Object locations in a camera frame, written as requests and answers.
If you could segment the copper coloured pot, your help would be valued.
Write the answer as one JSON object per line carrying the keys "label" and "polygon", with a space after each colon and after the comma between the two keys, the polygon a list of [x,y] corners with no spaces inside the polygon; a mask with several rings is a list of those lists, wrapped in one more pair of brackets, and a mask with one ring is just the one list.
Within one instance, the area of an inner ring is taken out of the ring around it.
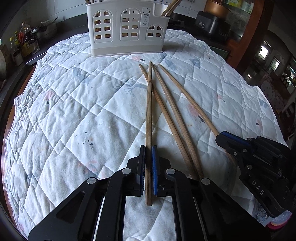
{"label": "copper coloured pot", "polygon": [[217,18],[226,19],[227,15],[231,12],[227,7],[224,5],[215,2],[215,1],[207,1],[205,8],[205,13],[212,14],[216,16]]}

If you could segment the white plastic utensil holder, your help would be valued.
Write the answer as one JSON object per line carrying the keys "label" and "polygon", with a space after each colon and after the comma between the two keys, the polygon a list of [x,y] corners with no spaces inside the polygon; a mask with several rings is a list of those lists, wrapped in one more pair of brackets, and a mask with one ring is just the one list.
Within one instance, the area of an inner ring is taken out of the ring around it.
{"label": "white plastic utensil holder", "polygon": [[154,1],[98,1],[87,8],[92,56],[160,53],[169,17]]}

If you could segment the black rice cooker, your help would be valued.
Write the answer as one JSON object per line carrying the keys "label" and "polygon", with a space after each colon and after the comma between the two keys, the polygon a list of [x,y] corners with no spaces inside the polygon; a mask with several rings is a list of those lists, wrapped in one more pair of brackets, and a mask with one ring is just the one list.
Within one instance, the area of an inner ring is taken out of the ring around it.
{"label": "black rice cooker", "polygon": [[204,11],[198,12],[195,20],[195,26],[203,30],[210,37],[214,36],[226,39],[230,32],[229,23],[222,18]]}

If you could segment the clear plastic bottle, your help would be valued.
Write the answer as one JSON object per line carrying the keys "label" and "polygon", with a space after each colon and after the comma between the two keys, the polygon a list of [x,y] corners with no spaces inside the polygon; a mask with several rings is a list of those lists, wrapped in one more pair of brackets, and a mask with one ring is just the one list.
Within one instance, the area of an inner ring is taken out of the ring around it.
{"label": "clear plastic bottle", "polygon": [[23,63],[22,53],[20,49],[16,46],[14,38],[10,37],[11,43],[11,55],[16,66],[20,66]]}

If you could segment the white quilted cloth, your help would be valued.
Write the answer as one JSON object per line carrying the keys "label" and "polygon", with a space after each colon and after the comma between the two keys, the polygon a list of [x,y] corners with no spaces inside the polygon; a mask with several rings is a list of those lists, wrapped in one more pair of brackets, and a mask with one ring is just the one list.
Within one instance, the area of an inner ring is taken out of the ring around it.
{"label": "white quilted cloth", "polygon": [[206,177],[256,220],[266,213],[239,180],[239,170],[173,75],[218,131],[284,143],[273,109],[257,86],[202,41],[168,30],[164,51],[91,56],[88,33],[53,45],[15,98],[6,142],[4,184],[20,233],[30,231],[89,177],[124,168],[145,143],[147,83],[140,70],[157,67],[190,134]]}

